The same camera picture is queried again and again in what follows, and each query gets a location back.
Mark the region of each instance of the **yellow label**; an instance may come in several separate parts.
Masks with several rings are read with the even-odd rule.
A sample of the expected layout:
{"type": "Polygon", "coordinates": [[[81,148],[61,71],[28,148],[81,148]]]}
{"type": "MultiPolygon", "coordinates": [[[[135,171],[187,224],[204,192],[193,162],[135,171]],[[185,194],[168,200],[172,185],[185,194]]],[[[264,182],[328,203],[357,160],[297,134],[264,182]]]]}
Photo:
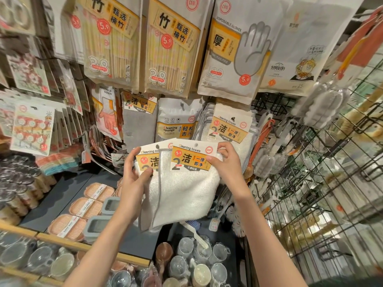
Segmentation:
{"type": "Polygon", "coordinates": [[[199,40],[200,30],[158,0],[150,0],[149,24],[169,34],[176,43],[190,51],[199,40]]]}
{"type": "Polygon", "coordinates": [[[172,170],[178,170],[177,168],[179,168],[182,164],[191,167],[191,169],[189,168],[189,170],[196,170],[193,168],[198,168],[208,171],[210,169],[211,164],[206,160],[206,156],[207,155],[205,154],[176,147],[173,145],[172,162],[175,162],[176,165],[172,168],[172,170]]]}
{"type": "Polygon", "coordinates": [[[128,110],[135,110],[137,112],[147,112],[153,114],[156,108],[156,102],[146,99],[143,96],[132,94],[124,91],[124,108],[128,110]]]}
{"type": "MultiPolygon", "coordinates": [[[[116,0],[80,0],[80,3],[90,13],[105,19],[109,26],[128,38],[132,38],[140,22],[139,16],[116,0]]],[[[98,21],[97,27],[100,32],[108,35],[106,24],[98,21]]]]}
{"type": "Polygon", "coordinates": [[[246,137],[248,132],[233,126],[216,116],[213,116],[213,120],[210,125],[210,129],[213,130],[212,133],[209,134],[209,136],[215,137],[215,136],[221,136],[222,139],[227,141],[235,141],[237,143],[241,143],[242,140],[246,137]]]}
{"type": "Polygon", "coordinates": [[[160,154],[151,153],[151,154],[136,155],[136,159],[141,171],[144,171],[148,167],[151,167],[153,169],[158,169],[158,164],[160,162],[160,154]]]}
{"type": "Polygon", "coordinates": [[[192,124],[164,124],[157,122],[157,134],[164,139],[190,139],[193,136],[196,122],[192,124]]]}
{"type": "Polygon", "coordinates": [[[227,60],[227,62],[224,62],[225,64],[234,62],[241,35],[214,19],[211,21],[210,30],[209,49],[216,55],[227,60]]]}

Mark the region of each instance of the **barcode sticker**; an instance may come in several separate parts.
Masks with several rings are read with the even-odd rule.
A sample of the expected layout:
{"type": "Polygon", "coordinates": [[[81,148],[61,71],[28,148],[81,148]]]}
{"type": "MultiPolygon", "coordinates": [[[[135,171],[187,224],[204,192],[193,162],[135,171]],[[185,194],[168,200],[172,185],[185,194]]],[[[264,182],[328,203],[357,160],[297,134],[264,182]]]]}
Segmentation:
{"type": "Polygon", "coordinates": [[[70,230],[74,227],[74,225],[79,219],[80,219],[79,217],[73,216],[68,222],[67,226],[64,227],[64,229],[57,236],[60,238],[64,238],[70,232],[70,230]]]}
{"type": "Polygon", "coordinates": [[[93,195],[90,197],[90,198],[93,198],[93,199],[97,199],[98,196],[103,192],[103,190],[107,187],[106,184],[101,184],[95,193],[93,193],[93,195]]]}
{"type": "Polygon", "coordinates": [[[95,200],[92,198],[89,198],[87,202],[82,206],[82,208],[79,210],[79,212],[76,214],[78,217],[83,217],[85,213],[88,211],[89,207],[93,204],[95,200]]]}

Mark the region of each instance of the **glove illustration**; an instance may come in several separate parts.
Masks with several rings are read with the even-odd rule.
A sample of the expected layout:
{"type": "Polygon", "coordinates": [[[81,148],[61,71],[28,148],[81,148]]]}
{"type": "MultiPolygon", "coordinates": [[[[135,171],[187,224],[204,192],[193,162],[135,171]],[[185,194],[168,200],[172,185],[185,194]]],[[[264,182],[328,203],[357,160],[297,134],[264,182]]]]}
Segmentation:
{"type": "Polygon", "coordinates": [[[271,46],[268,39],[270,26],[264,22],[251,24],[249,32],[243,32],[234,58],[234,70],[238,75],[253,76],[262,66],[267,50],[271,46]]]}
{"type": "Polygon", "coordinates": [[[113,135],[117,134],[115,127],[117,127],[116,115],[113,109],[113,101],[105,97],[102,98],[102,110],[98,114],[100,118],[104,118],[105,128],[113,135]]]}

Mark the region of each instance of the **forearm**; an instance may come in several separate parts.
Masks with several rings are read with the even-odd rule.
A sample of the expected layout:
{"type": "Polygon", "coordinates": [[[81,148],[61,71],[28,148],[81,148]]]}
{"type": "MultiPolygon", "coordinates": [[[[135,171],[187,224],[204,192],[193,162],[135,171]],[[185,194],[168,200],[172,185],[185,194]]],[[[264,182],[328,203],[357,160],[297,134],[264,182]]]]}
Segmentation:
{"type": "Polygon", "coordinates": [[[64,287],[105,286],[119,244],[130,224],[131,219],[117,209],[92,248],[65,281],[64,287]]]}
{"type": "Polygon", "coordinates": [[[233,193],[260,286],[307,286],[267,224],[246,183],[237,185],[233,193]]]}

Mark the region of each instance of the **gray cleaning towel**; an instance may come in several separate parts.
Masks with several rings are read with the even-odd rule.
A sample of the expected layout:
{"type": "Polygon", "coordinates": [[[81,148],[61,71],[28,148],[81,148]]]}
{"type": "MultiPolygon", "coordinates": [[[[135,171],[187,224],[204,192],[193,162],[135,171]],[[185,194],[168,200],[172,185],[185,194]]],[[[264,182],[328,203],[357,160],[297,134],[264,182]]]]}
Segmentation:
{"type": "Polygon", "coordinates": [[[128,153],[135,147],[154,143],[157,111],[158,106],[156,106],[152,115],[128,109],[122,110],[122,118],[124,119],[122,132],[128,153]]]}

